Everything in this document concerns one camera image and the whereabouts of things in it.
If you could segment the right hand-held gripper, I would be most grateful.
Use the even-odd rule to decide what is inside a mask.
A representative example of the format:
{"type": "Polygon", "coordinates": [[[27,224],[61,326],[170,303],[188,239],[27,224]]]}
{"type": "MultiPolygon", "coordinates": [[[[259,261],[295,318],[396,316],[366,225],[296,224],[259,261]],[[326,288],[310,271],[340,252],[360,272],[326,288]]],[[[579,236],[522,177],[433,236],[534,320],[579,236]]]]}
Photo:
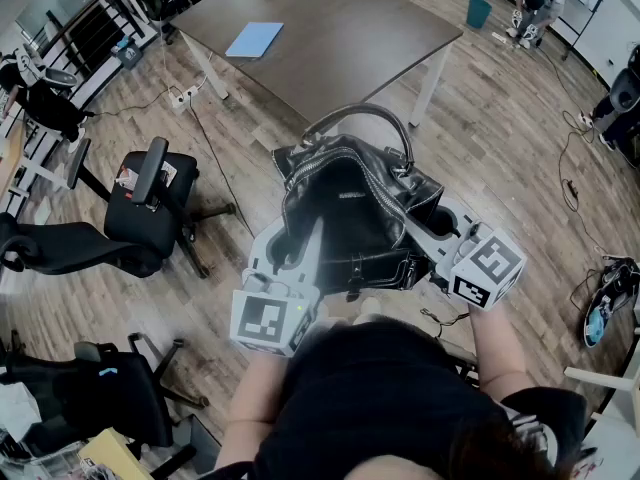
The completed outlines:
{"type": "Polygon", "coordinates": [[[526,255],[506,233],[476,220],[468,208],[452,198],[440,199],[436,229],[408,213],[404,219],[407,237],[437,263],[432,283],[478,309],[490,310],[524,270],[526,255]]]}

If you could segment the dark wooden table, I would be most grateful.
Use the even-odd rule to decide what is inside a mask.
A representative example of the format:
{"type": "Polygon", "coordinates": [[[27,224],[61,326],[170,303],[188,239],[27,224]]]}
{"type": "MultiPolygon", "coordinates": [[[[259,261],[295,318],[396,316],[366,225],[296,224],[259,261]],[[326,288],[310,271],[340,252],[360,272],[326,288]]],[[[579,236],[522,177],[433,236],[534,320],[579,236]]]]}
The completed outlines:
{"type": "Polygon", "coordinates": [[[461,29],[408,0],[202,0],[172,21],[220,98],[214,53],[313,123],[366,102],[422,63],[429,65],[409,118],[420,125],[461,29]],[[281,29],[257,59],[226,52],[249,23],[281,29]]]}

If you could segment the person's right forearm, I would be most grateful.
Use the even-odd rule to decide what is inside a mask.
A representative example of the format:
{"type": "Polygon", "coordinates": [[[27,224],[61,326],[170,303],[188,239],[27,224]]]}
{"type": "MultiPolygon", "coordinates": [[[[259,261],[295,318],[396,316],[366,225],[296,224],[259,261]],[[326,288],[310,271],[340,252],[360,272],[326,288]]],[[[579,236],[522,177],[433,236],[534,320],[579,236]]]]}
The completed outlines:
{"type": "Polygon", "coordinates": [[[500,402],[534,386],[524,349],[503,308],[468,306],[478,362],[480,389],[500,402]]]}

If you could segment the small dark bin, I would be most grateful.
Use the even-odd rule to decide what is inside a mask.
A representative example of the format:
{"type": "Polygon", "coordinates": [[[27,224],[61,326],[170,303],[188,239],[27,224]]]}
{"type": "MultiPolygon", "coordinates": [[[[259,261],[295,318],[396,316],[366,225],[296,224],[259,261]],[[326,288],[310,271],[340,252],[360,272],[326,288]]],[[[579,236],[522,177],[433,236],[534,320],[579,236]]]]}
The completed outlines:
{"type": "Polygon", "coordinates": [[[133,69],[142,59],[142,52],[135,41],[129,41],[127,43],[120,41],[111,49],[111,53],[127,70],[133,69]]]}

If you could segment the yellow cardboard box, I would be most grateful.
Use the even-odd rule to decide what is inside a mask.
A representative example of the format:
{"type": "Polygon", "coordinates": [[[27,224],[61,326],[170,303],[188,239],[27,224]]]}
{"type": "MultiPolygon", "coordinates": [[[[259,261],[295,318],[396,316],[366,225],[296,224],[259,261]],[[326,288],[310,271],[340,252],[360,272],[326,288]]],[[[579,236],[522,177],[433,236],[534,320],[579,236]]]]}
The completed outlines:
{"type": "Polygon", "coordinates": [[[86,465],[102,465],[120,480],[153,480],[148,469],[143,466],[127,446],[127,439],[108,428],[92,438],[78,451],[78,457],[86,465]]]}

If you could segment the black metal railing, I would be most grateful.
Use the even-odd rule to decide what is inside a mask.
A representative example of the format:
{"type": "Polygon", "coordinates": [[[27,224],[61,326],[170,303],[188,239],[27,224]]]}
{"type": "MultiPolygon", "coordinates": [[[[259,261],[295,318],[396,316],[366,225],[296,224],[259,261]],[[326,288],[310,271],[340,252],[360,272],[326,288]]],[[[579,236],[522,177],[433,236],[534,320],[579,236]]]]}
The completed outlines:
{"type": "Polygon", "coordinates": [[[117,43],[135,41],[143,52],[159,36],[136,0],[89,0],[64,25],[52,12],[47,19],[38,53],[55,75],[45,79],[78,106],[125,69],[111,53],[117,43]]]}

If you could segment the black blue gear bag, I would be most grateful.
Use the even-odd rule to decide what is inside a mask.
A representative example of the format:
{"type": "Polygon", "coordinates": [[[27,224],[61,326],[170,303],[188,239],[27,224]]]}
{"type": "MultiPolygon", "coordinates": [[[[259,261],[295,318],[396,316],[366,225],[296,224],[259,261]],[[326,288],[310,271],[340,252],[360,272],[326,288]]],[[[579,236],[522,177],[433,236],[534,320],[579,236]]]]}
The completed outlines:
{"type": "Polygon", "coordinates": [[[583,320],[583,341],[594,348],[613,315],[640,292],[640,266],[631,257],[605,255],[600,281],[583,320]]]}

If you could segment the person's left forearm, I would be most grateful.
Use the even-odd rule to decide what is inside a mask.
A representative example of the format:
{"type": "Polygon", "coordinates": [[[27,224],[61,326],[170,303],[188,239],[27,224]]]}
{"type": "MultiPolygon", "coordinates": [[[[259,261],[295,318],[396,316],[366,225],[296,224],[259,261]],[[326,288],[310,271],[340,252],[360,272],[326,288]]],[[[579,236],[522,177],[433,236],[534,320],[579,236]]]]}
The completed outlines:
{"type": "Polygon", "coordinates": [[[231,399],[215,469],[253,461],[279,414],[289,360],[253,352],[231,399]]]}

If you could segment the teal waste bin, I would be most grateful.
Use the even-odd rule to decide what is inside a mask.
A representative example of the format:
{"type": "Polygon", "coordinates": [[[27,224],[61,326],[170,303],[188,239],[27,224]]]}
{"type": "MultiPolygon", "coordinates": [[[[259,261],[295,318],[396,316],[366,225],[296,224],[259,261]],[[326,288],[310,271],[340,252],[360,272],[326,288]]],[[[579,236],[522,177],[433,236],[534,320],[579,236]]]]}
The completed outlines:
{"type": "Polygon", "coordinates": [[[487,0],[469,0],[466,24],[474,29],[482,29],[492,11],[492,5],[487,0]]]}

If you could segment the white power strip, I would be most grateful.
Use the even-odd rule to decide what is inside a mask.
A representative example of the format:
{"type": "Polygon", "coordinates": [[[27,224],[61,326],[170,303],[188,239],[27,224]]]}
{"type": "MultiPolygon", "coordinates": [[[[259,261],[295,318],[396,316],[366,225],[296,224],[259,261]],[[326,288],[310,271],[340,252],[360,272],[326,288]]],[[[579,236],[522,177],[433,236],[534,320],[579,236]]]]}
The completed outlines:
{"type": "Polygon", "coordinates": [[[181,115],[184,111],[191,108],[193,99],[198,93],[198,87],[193,85],[189,89],[177,94],[174,90],[168,91],[172,110],[175,115],[181,115]]]}

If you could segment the black leather handbag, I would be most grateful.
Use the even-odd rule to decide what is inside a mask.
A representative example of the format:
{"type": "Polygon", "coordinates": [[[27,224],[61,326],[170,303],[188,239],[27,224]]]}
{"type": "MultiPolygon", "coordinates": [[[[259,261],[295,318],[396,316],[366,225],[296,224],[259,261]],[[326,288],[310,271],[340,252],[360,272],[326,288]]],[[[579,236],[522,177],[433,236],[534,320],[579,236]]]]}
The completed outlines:
{"type": "Polygon", "coordinates": [[[407,129],[394,113],[372,103],[346,105],[308,127],[301,144],[273,150],[272,159],[285,188],[276,269],[301,257],[321,220],[315,284],[324,295],[346,293],[354,300],[368,288],[409,290],[434,273],[435,260],[410,236],[406,220],[427,223],[444,188],[416,167],[407,129]],[[324,134],[356,114],[387,121],[403,148],[324,134]]]}

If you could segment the black office chair with papers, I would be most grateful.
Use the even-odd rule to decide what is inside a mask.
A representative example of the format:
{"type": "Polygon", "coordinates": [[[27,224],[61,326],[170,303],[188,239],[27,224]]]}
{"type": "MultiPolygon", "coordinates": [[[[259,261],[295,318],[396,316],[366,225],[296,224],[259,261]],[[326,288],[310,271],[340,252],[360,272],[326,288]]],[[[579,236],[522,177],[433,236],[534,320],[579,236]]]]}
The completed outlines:
{"type": "Polygon", "coordinates": [[[106,188],[85,166],[90,145],[90,139],[81,140],[67,183],[75,187],[83,182],[106,202],[104,228],[98,230],[87,222],[24,224],[2,212],[0,266],[14,272],[63,275],[108,264],[145,278],[162,268],[174,248],[180,248],[196,275],[206,278],[209,271],[193,246],[196,225],[212,217],[233,215],[236,207],[229,203],[196,212],[187,209],[200,175],[196,159],[169,152],[167,140],[156,137],[147,150],[127,154],[120,165],[138,174],[135,190],[130,192],[115,181],[112,188],[106,188]],[[160,180],[164,161],[177,169],[169,187],[160,180]]]}

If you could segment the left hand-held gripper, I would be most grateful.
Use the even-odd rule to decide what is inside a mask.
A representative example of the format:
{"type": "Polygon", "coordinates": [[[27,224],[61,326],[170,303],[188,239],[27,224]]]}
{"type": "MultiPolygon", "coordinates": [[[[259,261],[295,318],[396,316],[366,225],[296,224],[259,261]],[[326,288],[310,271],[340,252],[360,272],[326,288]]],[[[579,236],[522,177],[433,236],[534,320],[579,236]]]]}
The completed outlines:
{"type": "Polygon", "coordinates": [[[289,243],[284,226],[265,229],[254,239],[242,273],[243,286],[233,292],[233,342],[252,351],[295,355],[318,317],[316,277],[323,233],[324,219],[318,217],[300,250],[299,263],[285,266],[289,243]]]}

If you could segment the light blue folder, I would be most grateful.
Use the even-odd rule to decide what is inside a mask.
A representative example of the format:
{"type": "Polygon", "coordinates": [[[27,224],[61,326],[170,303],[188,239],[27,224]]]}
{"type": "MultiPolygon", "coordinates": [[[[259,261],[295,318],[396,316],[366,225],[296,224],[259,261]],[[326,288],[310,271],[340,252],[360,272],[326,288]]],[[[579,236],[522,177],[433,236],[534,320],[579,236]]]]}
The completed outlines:
{"type": "Polygon", "coordinates": [[[226,50],[231,58],[260,58],[277,37],[283,23],[249,22],[226,50]]]}

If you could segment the wooden desk with white legs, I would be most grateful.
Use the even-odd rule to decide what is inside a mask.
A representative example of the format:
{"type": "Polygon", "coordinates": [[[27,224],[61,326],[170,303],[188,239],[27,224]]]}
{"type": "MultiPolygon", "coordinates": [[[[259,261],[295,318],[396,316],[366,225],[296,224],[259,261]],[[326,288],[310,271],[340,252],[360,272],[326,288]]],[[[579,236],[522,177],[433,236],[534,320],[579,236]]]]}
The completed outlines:
{"type": "Polygon", "coordinates": [[[63,167],[46,167],[50,156],[62,142],[61,136],[38,124],[30,128],[19,111],[0,124],[0,213],[17,217],[30,197],[37,178],[55,189],[68,189],[63,167]]]}

